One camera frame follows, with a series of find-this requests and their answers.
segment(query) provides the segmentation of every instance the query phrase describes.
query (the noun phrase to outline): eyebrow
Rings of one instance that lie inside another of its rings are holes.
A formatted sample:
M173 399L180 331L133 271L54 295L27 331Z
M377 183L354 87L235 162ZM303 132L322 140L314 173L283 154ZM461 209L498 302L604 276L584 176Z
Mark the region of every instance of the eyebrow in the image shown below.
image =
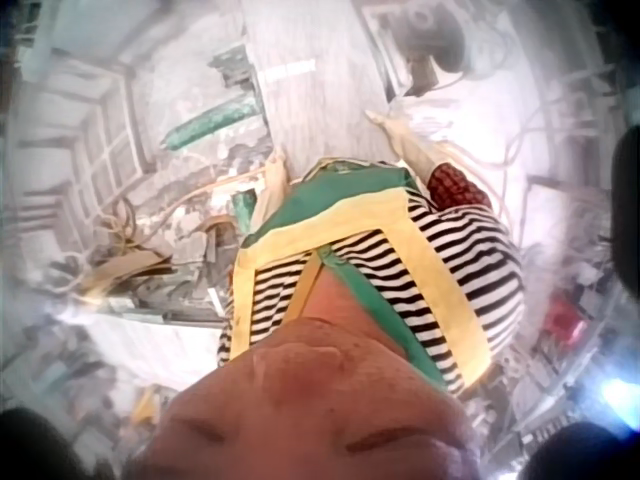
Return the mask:
M423 436L432 438L431 434L420 427L396 427L378 430L345 446L347 452L356 454L381 448L405 438Z
M180 426L191 433L197 434L199 437L213 443L223 443L224 436L211 425L190 418L175 418L173 420L175 426Z

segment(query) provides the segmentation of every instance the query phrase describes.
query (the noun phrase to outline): striped shirt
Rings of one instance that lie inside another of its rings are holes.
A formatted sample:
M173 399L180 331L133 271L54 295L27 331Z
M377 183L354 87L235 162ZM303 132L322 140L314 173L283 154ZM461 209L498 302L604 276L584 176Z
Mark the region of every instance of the striped shirt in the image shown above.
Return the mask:
M439 210L406 188L412 221L447 266L476 313L495 356L513 337L523 315L523 282L517 249L506 228L484 205ZM442 373L450 393L464 388L462 376L435 317L398 255L380 230L331 243L355 266L411 329ZM256 273L250 345L280 326L311 252L282 259ZM228 318L233 312L228 311ZM218 363L229 360L231 324L220 337Z

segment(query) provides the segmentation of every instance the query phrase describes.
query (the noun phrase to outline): sleeve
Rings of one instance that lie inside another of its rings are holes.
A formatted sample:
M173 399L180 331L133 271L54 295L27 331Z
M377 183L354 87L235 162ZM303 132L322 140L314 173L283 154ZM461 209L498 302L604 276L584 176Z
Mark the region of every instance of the sleeve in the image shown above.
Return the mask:
M434 169L427 190L439 210L472 205L491 209L489 196L450 163L442 163Z

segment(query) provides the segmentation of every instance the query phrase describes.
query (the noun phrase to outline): debris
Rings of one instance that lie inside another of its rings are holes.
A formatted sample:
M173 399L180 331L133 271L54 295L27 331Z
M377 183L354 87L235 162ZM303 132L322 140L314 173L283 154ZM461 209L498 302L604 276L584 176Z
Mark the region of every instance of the debris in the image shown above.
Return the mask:
M195 232L186 239L176 242L176 248L173 251L172 263L174 265L180 265L204 261L206 249L207 234L203 232Z

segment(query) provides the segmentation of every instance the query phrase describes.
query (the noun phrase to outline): wooden plank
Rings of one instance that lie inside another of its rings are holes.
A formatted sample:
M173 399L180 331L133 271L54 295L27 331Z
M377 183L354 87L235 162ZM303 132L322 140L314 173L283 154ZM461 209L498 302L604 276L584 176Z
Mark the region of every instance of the wooden plank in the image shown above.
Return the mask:
M388 105L373 51L350 1L242 0L249 57L274 145L292 179L323 156L395 161L364 110Z

